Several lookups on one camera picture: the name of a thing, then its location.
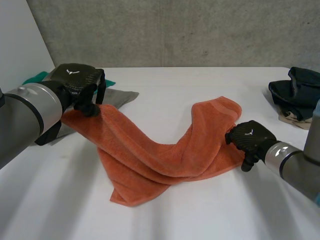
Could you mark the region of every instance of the concrete wall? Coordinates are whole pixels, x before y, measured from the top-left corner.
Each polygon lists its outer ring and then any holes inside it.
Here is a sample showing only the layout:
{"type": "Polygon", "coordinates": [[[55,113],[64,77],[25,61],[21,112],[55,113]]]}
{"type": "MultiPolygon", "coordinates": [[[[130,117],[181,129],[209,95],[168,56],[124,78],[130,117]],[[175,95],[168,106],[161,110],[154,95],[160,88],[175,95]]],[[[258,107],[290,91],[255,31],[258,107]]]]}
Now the concrete wall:
{"type": "Polygon", "coordinates": [[[319,0],[27,0],[55,64],[320,71],[319,0]]]}

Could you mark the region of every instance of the black garment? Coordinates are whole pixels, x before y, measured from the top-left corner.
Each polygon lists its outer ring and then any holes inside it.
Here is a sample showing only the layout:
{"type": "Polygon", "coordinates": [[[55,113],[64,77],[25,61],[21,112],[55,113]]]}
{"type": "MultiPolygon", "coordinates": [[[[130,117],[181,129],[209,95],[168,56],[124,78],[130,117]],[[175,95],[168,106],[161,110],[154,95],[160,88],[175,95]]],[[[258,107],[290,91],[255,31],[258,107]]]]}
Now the black garment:
{"type": "Polygon", "coordinates": [[[320,73],[292,67],[288,75],[291,80],[269,83],[274,104],[284,116],[292,112],[298,121],[311,118],[320,99],[320,73]]]}

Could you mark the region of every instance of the orange towel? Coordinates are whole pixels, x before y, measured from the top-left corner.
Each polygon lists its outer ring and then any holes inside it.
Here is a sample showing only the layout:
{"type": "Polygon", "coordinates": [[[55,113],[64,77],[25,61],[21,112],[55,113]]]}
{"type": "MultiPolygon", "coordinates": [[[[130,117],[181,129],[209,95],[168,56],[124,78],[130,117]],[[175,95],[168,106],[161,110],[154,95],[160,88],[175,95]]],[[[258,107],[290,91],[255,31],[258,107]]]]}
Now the orange towel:
{"type": "Polygon", "coordinates": [[[97,145],[114,186],[112,202],[142,204],[170,185],[217,176],[244,159],[233,144],[225,143],[225,133],[241,115],[241,107],[225,97],[194,104],[192,125],[177,144],[152,141],[111,105],[100,105],[100,110],[97,117],[73,110],[62,122],[97,145]]]}

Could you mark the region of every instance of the logo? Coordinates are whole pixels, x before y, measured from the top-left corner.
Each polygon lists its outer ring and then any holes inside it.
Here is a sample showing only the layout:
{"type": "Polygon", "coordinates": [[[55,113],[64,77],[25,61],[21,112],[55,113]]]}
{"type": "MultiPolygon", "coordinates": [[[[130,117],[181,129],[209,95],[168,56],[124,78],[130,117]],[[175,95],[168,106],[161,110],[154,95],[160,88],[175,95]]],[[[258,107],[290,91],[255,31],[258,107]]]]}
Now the logo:
{"type": "Polygon", "coordinates": [[[254,134],[254,130],[253,129],[251,129],[251,132],[249,132],[249,133],[245,133],[244,135],[253,135],[254,134]]]}
{"type": "Polygon", "coordinates": [[[69,75],[80,73],[80,71],[69,71],[68,69],[66,70],[66,72],[67,72],[69,75]]]}

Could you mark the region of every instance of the fabric pile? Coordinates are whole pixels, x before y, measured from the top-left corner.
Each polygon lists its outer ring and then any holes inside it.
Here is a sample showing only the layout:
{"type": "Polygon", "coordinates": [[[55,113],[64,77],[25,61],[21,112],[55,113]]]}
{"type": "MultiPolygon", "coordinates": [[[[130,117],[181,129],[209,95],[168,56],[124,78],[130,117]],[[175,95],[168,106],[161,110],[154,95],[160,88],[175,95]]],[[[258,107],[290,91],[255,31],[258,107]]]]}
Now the fabric pile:
{"type": "Polygon", "coordinates": [[[280,107],[279,120],[308,130],[320,99],[320,73],[292,67],[291,80],[269,83],[274,104],[280,107]]]}
{"type": "Polygon", "coordinates": [[[99,107],[98,116],[71,110],[61,120],[97,145],[114,186],[112,202],[136,206],[171,185],[212,178],[240,166],[244,159],[235,145],[226,144],[225,134],[242,109],[225,97],[194,104],[192,125],[176,144],[156,143],[115,107],[99,107]]]}

